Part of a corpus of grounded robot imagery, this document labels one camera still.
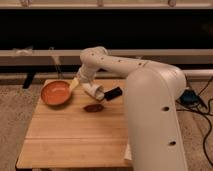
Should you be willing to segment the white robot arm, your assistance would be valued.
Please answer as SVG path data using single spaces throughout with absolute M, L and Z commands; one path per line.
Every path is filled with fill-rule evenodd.
M 124 114 L 134 171 L 188 171 L 175 101 L 186 88 L 179 68 L 151 60 L 110 56 L 101 46 L 81 51 L 76 77 L 94 99 L 104 98 L 93 83 L 98 70 L 125 79 Z

